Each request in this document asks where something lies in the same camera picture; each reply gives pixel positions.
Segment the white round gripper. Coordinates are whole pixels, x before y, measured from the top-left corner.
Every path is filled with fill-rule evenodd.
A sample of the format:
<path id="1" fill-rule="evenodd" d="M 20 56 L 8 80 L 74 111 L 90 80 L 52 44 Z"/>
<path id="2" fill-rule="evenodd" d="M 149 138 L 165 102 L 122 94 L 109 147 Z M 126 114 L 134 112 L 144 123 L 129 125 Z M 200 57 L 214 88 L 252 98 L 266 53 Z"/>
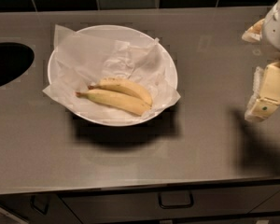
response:
<path id="1" fill-rule="evenodd" d="M 242 35 L 249 43 L 262 43 L 271 57 L 280 57 L 280 0 L 264 19 L 249 27 Z M 247 105 L 245 119 L 261 122 L 269 118 L 280 106 L 280 61 L 257 67 L 253 80 L 253 95 Z"/>

